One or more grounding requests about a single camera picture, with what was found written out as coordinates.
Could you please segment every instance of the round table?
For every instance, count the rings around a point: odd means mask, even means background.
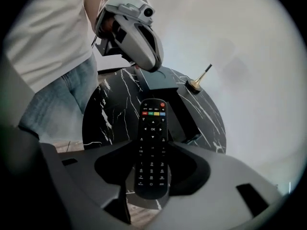
[[[221,115],[209,97],[202,91],[194,95],[185,86],[188,77],[178,71],[165,69],[178,85],[178,94],[195,121],[201,136],[191,143],[218,153],[226,153],[226,134]],[[92,94],[83,118],[84,149],[112,145],[116,142],[136,140],[139,108],[148,98],[134,74],[134,67],[127,67],[109,75]],[[152,209],[165,205],[167,198],[145,200],[133,191],[133,175],[126,183],[128,202]]]

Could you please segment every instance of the blue jeans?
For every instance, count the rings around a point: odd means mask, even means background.
[[[98,86],[94,55],[37,92],[20,126],[38,134],[41,142],[82,141],[83,114]]]

